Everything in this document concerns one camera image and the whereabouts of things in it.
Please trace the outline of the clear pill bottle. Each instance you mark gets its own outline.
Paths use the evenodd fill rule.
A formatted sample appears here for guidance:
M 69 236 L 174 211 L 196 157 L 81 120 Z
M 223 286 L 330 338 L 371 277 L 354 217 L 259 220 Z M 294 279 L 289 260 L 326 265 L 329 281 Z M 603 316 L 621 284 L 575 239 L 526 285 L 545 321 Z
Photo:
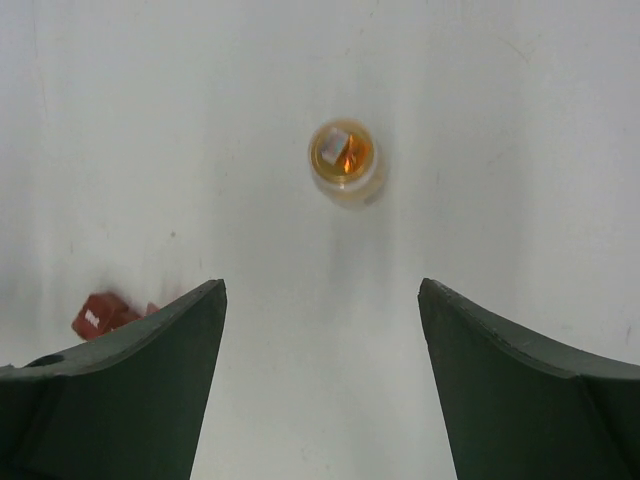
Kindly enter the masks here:
M 335 118 L 313 133 L 309 166 L 318 190 L 338 206 L 361 210 L 384 193 L 388 160 L 364 124 Z

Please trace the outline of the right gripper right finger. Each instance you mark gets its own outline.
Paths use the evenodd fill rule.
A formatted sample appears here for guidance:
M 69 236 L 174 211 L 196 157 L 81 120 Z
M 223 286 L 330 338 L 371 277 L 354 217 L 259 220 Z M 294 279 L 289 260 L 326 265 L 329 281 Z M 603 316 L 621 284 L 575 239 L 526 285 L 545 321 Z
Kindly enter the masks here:
M 458 478 L 638 478 L 638 366 L 541 335 L 432 279 L 418 303 Z

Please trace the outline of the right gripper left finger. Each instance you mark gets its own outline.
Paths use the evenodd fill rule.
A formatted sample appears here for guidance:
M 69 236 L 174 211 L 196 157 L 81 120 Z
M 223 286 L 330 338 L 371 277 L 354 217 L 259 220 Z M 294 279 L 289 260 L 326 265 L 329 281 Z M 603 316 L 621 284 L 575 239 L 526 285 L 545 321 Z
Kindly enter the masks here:
M 5 479 L 187 479 L 227 307 L 210 280 L 95 340 L 1 370 Z

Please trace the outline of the red pill organizer box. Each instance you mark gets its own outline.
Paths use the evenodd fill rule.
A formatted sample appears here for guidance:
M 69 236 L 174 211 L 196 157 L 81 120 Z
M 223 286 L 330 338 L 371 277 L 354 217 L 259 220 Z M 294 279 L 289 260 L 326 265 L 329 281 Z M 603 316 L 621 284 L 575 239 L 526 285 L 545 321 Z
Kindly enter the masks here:
M 157 305 L 149 302 L 141 314 L 113 292 L 93 293 L 72 321 L 71 328 L 82 340 L 91 341 L 158 310 Z

